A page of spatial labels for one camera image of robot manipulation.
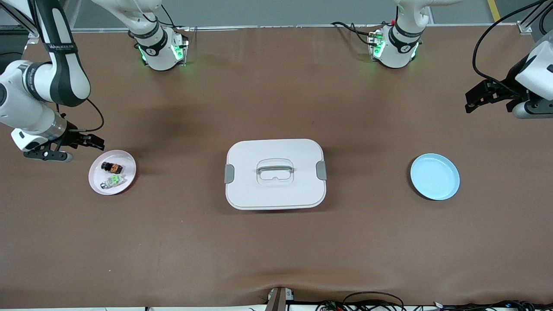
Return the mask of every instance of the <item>black cable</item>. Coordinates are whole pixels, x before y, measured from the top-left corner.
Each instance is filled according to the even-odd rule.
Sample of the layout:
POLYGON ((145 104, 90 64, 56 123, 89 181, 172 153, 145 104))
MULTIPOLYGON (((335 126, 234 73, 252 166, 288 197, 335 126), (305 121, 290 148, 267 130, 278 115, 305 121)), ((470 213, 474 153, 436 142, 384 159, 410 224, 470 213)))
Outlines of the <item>black cable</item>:
POLYGON ((553 3, 549 5, 549 7, 547 9, 545 9, 545 11, 542 13, 541 17, 540 17, 540 32, 542 35, 546 35, 547 34, 547 31, 545 31, 545 28, 544 28, 544 20, 545 20, 545 17, 549 14, 549 12, 551 12, 551 10, 553 10, 553 3))
POLYGON ((376 309, 378 307, 389 309, 388 306, 393 307, 394 311, 397 311, 396 307, 400 308, 402 311, 406 311, 405 306, 402 304, 397 304, 393 302, 389 302, 386 300, 380 300, 380 299, 370 299, 370 300, 363 300, 353 303, 355 305, 373 305, 373 307, 369 308, 367 311, 371 311, 373 309, 376 309))
MULTIPOLYGON (((530 15, 534 14, 534 12, 536 12, 540 7, 541 7, 541 6, 535 7, 535 8, 532 10, 532 12, 530 12, 530 13, 522 20, 522 22, 520 22, 520 23, 521 23, 521 24, 524 24, 524 22, 526 22, 526 20, 530 17, 530 15)), ((533 21, 535 21, 536 18, 537 18, 539 15, 540 15, 540 14, 537 14, 537 15, 534 17, 534 19, 530 21, 529 24, 531 24, 533 21)))
POLYGON ((149 21, 150 23, 155 23, 155 22, 158 20, 158 17, 157 17, 157 16, 155 17, 155 20, 149 19, 149 18, 146 16, 146 14, 144 14, 144 13, 142 13, 142 16, 143 16, 147 21, 149 21))
MULTIPOLYGON (((390 302, 385 302, 387 303, 388 305, 397 305, 399 306, 403 311, 406 311, 405 310, 405 304, 403 303, 403 300, 401 298, 399 298, 398 296, 396 295, 393 295, 393 294, 389 294, 389 293, 384 293, 384 292, 374 292, 374 291, 369 291, 369 292, 357 292, 357 293, 353 293, 353 294, 349 294, 347 295, 343 301, 342 301, 342 304, 346 304, 346 300, 349 298, 349 297, 353 297, 353 296, 357 296, 357 295, 363 295, 363 294, 377 294, 377 295, 384 295, 384 296, 389 296, 389 297, 393 297, 395 299, 397 299, 401 305, 397 305, 397 304, 393 304, 393 303, 390 303, 390 302)), ((363 303, 364 305, 367 305, 367 303, 370 302, 370 300, 364 300, 362 302, 357 302, 357 303, 363 303)))
MULTIPOLYGON (((344 24, 344 23, 342 23, 342 22, 334 22, 334 23, 332 23, 331 25, 334 25, 334 26, 336 26, 336 25, 344 26, 344 27, 345 27, 347 30, 349 30, 350 32, 355 32, 355 30, 353 30, 353 28, 351 28, 350 26, 348 26, 348 25, 346 25, 346 24, 344 24)), ((358 32, 359 34, 362 34, 362 35, 369 35, 369 33, 360 32, 359 30, 358 30, 357 32, 358 32)))
MULTIPOLYGON (((550 7, 551 5, 552 5, 552 3, 550 3, 548 6, 545 6, 545 7, 543 8, 543 10, 541 10, 541 12, 540 12, 539 14, 536 14, 536 16, 534 16, 534 18, 533 18, 533 19, 530 21, 530 23, 528 23, 528 24, 533 23, 538 17, 540 17, 540 15, 543 15, 544 12, 545 12, 545 10, 547 10, 547 8, 550 7)), ((539 9, 540 7, 541 7, 541 6, 537 6, 537 7, 534 9, 534 11, 537 10, 537 9, 539 9)))
POLYGON ((331 25, 340 25, 340 26, 344 26, 347 30, 349 30, 350 32, 355 32, 355 34, 357 34, 357 37, 359 38, 359 40, 361 40, 361 42, 367 44, 367 45, 370 45, 370 46, 376 46, 376 44, 372 43, 372 42, 367 42, 365 41, 363 38, 361 38, 361 35, 369 35, 369 33, 366 33, 366 32, 360 32, 359 30, 357 30, 357 28, 355 27, 355 24, 351 23, 351 26, 348 26, 342 22, 334 22, 332 23, 331 25))
POLYGON ((163 9, 163 11, 165 11, 165 14, 167 15, 167 17, 169 17, 169 20, 171 21, 171 25, 173 26, 173 28, 176 28, 175 23, 173 23, 173 19, 171 18, 171 15, 169 15, 169 13, 167 12, 163 4, 161 5, 161 8, 163 9))
POLYGON ((492 308, 492 307, 489 307, 489 306, 478 306, 478 307, 473 307, 473 308, 458 308, 457 306, 453 306, 453 307, 443 307, 441 310, 444 311, 444 310, 462 310, 462 311, 472 311, 472 310, 487 310, 487 309, 491 309, 491 310, 494 310, 494 311, 497 311, 496 309, 492 308))
POLYGON ((527 6, 525 7, 522 7, 520 9, 517 9, 515 11, 512 11, 511 13, 505 15, 504 17, 501 17, 499 20, 497 20, 495 23, 493 23, 490 27, 488 27, 488 29, 486 29, 486 31, 482 34, 482 36, 480 37, 480 39, 478 40, 478 42, 476 42, 476 46, 474 47, 474 52, 472 54, 472 69, 474 69, 474 71, 481 77, 484 77, 488 80, 491 80, 493 82, 495 82, 496 84, 500 85, 501 87, 505 88, 507 91, 509 91, 511 94, 515 95, 515 96, 523 96, 523 94, 518 94, 517 92, 515 92, 513 89, 509 88, 508 86, 504 85, 501 81, 497 80, 496 78, 494 77, 491 77, 489 75, 486 75, 484 74, 483 72, 481 72, 477 67, 476 67, 476 55, 478 54, 478 47, 480 47, 480 43, 482 43, 482 40, 486 37, 486 35, 495 27, 497 26, 497 24, 501 23, 502 21, 506 20, 507 18, 517 14, 517 13, 520 13, 522 11, 525 11, 531 7, 535 7, 537 6, 538 4, 542 4, 544 3, 545 1, 547 0, 538 0, 532 4, 528 4, 527 6))
POLYGON ((105 121, 104 121, 102 112, 100 111, 100 109, 98 109, 98 107, 90 99, 86 99, 86 100, 90 103, 90 105, 92 105, 92 107, 94 107, 94 109, 96 109, 96 111, 100 115, 100 118, 102 119, 102 124, 100 124, 100 126, 98 126, 96 128, 93 128, 93 129, 74 129, 74 130, 69 130, 70 132, 88 133, 88 132, 98 131, 99 129, 101 129, 103 127, 105 121))
POLYGON ((21 53, 21 52, 5 52, 5 53, 0 53, 0 55, 8 55, 8 54, 19 54, 19 55, 23 56, 23 53, 21 53))
POLYGON ((361 42, 363 42, 367 45, 370 45, 370 46, 377 46, 376 43, 367 42, 367 41, 363 40, 363 38, 361 38, 361 35, 359 34, 359 31, 357 31, 357 28, 355 28, 355 25, 353 23, 351 23, 351 27, 353 28, 353 31, 355 31, 355 33, 357 34, 357 37, 359 38, 359 40, 361 40, 361 42))

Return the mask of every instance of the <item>black wire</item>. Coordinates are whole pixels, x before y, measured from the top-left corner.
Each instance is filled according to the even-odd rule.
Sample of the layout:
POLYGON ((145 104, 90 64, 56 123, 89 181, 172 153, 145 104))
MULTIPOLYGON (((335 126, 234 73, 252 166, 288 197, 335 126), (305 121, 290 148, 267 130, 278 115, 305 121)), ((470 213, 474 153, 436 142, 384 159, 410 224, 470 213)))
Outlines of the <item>black wire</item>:
POLYGON ((553 3, 550 4, 547 9, 545 9, 545 11, 543 12, 543 14, 540 17, 539 27, 540 27, 540 32, 541 32, 542 35, 547 34, 547 31, 545 31, 545 28, 544 28, 544 20, 545 20, 545 17, 549 14, 549 12, 551 12, 551 10, 553 10, 553 3))
POLYGON ((363 40, 363 38, 361 38, 361 35, 359 34, 359 31, 357 31, 357 28, 355 28, 355 25, 353 23, 351 23, 351 27, 353 28, 353 31, 355 31, 355 33, 357 34, 357 37, 359 38, 359 40, 361 40, 361 42, 363 42, 367 45, 370 45, 370 46, 377 46, 376 43, 367 42, 367 41, 363 40))
MULTIPOLYGON (((540 7, 541 7, 541 5, 535 7, 535 8, 532 10, 532 12, 530 12, 530 14, 528 14, 528 16, 526 16, 526 18, 525 18, 524 20, 528 19, 528 17, 530 17, 530 15, 532 15, 532 13, 536 12, 540 7)), ((548 6, 545 6, 545 7, 541 10, 541 12, 538 13, 538 14, 536 14, 536 16, 534 16, 534 18, 533 18, 528 24, 533 23, 538 17, 540 17, 540 15, 542 15, 542 14, 545 12, 545 10, 547 10, 547 8, 548 8, 548 6)))
POLYGON ((146 16, 146 14, 144 14, 144 13, 142 13, 142 16, 143 16, 147 21, 149 21, 150 23, 155 23, 155 22, 158 20, 158 17, 157 17, 157 16, 155 17, 155 20, 149 19, 149 18, 146 16))
POLYGON ((0 55, 8 55, 8 54, 19 54, 19 55, 23 55, 23 53, 21 53, 21 52, 5 52, 5 53, 0 53, 0 55))
MULTIPOLYGON (((334 26, 336 26, 336 25, 344 26, 344 27, 345 27, 347 30, 349 30, 350 32, 356 32, 355 30, 353 30, 353 28, 351 28, 350 26, 348 26, 348 25, 346 25, 346 24, 344 24, 344 23, 342 23, 342 22, 334 22, 334 23, 332 23, 331 25, 334 25, 334 26)), ((362 35, 369 35, 369 33, 360 32, 359 30, 358 30, 357 32, 358 32, 359 34, 362 34, 362 35)))
POLYGON ((481 72, 477 67, 476 67, 476 55, 478 54, 478 47, 480 47, 480 43, 482 43, 482 40, 484 39, 484 37, 486 37, 486 35, 495 27, 497 26, 497 24, 501 23, 502 21, 506 20, 507 18, 517 14, 517 13, 520 13, 522 11, 525 11, 531 7, 535 7, 537 6, 538 4, 541 4, 541 3, 544 3, 545 1, 547 0, 538 0, 532 4, 528 4, 527 6, 525 7, 522 7, 520 9, 517 9, 515 11, 512 11, 511 13, 505 15, 504 17, 500 18, 499 20, 497 20, 495 23, 493 23, 490 27, 488 27, 488 29, 486 29, 486 31, 482 34, 482 36, 480 37, 480 39, 478 40, 478 42, 476 42, 476 46, 474 47, 474 52, 472 54, 472 69, 474 69, 474 71, 481 77, 484 77, 488 80, 491 80, 493 82, 495 82, 496 84, 500 85, 501 87, 505 88, 507 91, 509 91, 511 94, 513 95, 516 95, 516 96, 523 96, 523 94, 518 94, 517 92, 515 92, 513 89, 509 88, 508 86, 504 85, 502 82, 500 82, 499 80, 497 80, 496 78, 494 77, 491 77, 489 75, 486 75, 484 74, 483 72, 481 72))
POLYGON ((346 300, 347 300, 349 297, 353 297, 353 296, 357 296, 357 295, 363 295, 363 294, 377 294, 377 295, 384 295, 384 296, 393 297, 393 298, 397 299, 397 300, 401 303, 400 307, 401 307, 401 309, 402 309, 403 311, 405 311, 405 304, 403 303, 403 300, 402 300, 401 298, 399 298, 399 297, 396 296, 396 295, 389 294, 389 293, 384 293, 384 292, 369 291, 369 292, 357 292, 357 293, 349 294, 349 295, 347 295, 347 296, 344 298, 344 300, 342 301, 342 304, 346 304, 346 300))
POLYGON ((70 132, 78 132, 78 133, 94 132, 94 131, 98 131, 99 129, 101 129, 103 127, 105 121, 104 121, 102 112, 100 111, 100 109, 98 109, 98 107, 90 99, 86 99, 86 100, 90 103, 90 105, 92 105, 92 107, 94 107, 94 109, 96 109, 96 111, 100 115, 100 118, 102 119, 102 124, 100 124, 100 126, 98 126, 96 128, 93 128, 93 129, 75 129, 75 130, 70 130, 70 132))
POLYGON ((494 310, 494 311, 497 311, 496 309, 492 308, 492 307, 486 307, 486 306, 478 306, 478 307, 474 307, 474 308, 458 308, 458 307, 443 307, 441 310, 463 310, 463 311, 470 311, 470 310, 487 310, 487 309, 491 309, 491 310, 494 310))
POLYGON ((169 15, 169 13, 167 12, 163 4, 161 5, 161 8, 163 9, 163 11, 165 11, 165 14, 167 15, 167 17, 169 17, 169 20, 171 21, 171 25, 173 26, 173 28, 175 28, 176 27, 175 23, 173 23, 173 19, 171 18, 171 15, 169 15))

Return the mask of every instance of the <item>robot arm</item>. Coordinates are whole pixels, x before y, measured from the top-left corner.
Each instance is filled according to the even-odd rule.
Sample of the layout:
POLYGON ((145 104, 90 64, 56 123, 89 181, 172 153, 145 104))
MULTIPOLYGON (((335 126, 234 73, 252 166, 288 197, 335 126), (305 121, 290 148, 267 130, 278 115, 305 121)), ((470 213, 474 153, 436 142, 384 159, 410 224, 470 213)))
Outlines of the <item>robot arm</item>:
POLYGON ((541 38, 530 53, 514 65, 501 83, 483 80, 465 94, 465 109, 510 100, 507 111, 518 119, 553 118, 553 30, 541 38))
POLYGON ((371 56, 390 68, 401 68, 415 56, 419 39, 429 16, 426 7, 449 6, 462 0, 394 0, 398 17, 393 25, 385 25, 370 40, 371 56))
POLYGON ((58 0, 0 0, 36 25, 51 62, 17 60, 0 75, 0 122, 15 128, 12 138, 24 156, 69 161, 61 146, 90 146, 103 150, 103 140, 84 135, 44 102, 75 107, 88 98, 90 83, 77 54, 58 0), (52 143, 57 144, 54 151, 52 143))
POLYGON ((90 83, 77 54, 77 45, 58 1, 2 0, 35 21, 50 63, 27 63, 25 89, 40 101, 75 107, 90 94, 90 83))
POLYGON ((188 38, 162 27, 153 12, 161 0, 92 0, 129 28, 144 62, 154 70, 169 70, 186 61, 188 38))

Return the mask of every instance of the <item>box lid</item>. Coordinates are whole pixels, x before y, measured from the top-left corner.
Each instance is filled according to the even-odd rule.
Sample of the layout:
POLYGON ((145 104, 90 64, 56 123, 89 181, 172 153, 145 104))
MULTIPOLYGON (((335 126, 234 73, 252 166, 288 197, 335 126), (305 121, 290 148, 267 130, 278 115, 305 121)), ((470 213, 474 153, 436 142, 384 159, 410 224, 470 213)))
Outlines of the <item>box lid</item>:
POLYGON ((243 141, 225 167, 228 202, 237 209, 311 208, 326 195, 322 148, 310 139, 243 141))

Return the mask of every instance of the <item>brown table mat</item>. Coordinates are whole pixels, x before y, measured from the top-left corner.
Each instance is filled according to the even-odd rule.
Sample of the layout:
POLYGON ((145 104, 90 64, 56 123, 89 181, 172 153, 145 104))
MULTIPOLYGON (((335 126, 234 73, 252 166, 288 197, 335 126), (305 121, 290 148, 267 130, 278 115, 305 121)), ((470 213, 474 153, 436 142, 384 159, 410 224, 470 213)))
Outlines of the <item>brown table mat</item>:
MULTIPOLYGON (((2 126, 0 307, 256 304, 274 286, 298 300, 378 290, 408 304, 550 302, 553 124, 516 120, 503 103, 465 114, 484 30, 428 28, 399 70, 331 28, 195 33, 188 65, 167 72, 144 67, 124 33, 75 34, 106 116, 97 134, 133 154, 139 176, 121 195, 97 195, 87 173, 99 151, 28 160, 2 126), (274 138, 323 147, 320 206, 226 202, 228 149, 274 138), (450 200, 409 186, 410 162, 428 152, 457 165, 450 200)), ((481 69, 502 79, 531 45, 498 27, 481 69)), ((25 54, 45 56, 41 45, 25 54)), ((99 123, 87 103, 62 112, 81 128, 99 123)))

